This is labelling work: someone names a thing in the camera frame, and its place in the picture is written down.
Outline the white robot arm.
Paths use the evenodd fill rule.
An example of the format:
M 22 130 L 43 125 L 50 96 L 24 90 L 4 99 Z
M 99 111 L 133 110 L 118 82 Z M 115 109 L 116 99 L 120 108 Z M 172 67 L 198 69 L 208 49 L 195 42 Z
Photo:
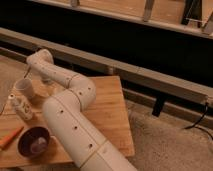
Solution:
M 137 171 L 82 114 L 96 98 L 96 86 L 91 79 L 55 65 L 47 49 L 30 55 L 27 64 L 42 77 L 64 87 L 44 101 L 42 114 L 80 171 Z

